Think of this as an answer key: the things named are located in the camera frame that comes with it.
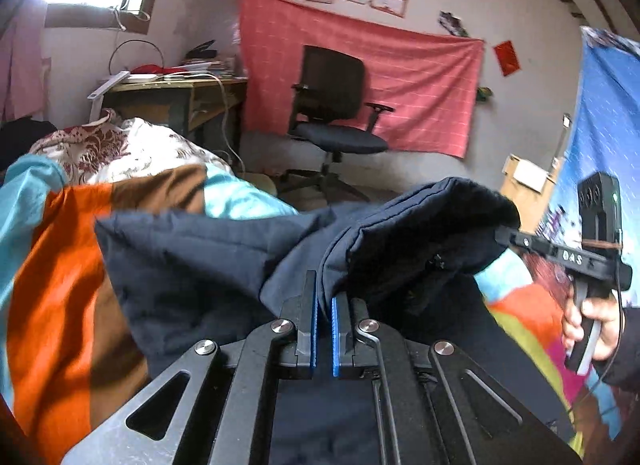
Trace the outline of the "right hand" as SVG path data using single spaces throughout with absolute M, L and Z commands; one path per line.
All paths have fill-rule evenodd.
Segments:
M 584 338 L 582 319 L 587 318 L 601 323 L 601 332 L 593 350 L 594 361 L 605 361 L 614 355 L 615 348 L 624 333 L 625 318 L 617 300 L 610 296 L 606 299 L 585 299 L 580 307 L 573 300 L 573 292 L 565 300 L 562 318 L 562 343 L 567 351 L 573 349 Z

